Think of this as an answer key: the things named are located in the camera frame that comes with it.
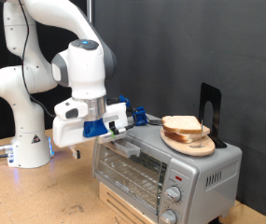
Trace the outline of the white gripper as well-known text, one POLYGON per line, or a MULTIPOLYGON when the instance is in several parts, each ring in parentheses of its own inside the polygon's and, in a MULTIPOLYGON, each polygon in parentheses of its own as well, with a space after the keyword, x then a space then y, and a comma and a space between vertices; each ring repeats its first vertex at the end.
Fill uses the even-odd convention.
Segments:
POLYGON ((104 115, 94 121, 84 118, 53 121, 53 139, 58 147, 70 146, 74 159, 80 159, 80 152, 75 144, 97 139, 100 144, 118 140, 126 136, 128 119, 126 105, 118 103, 108 105, 104 115))

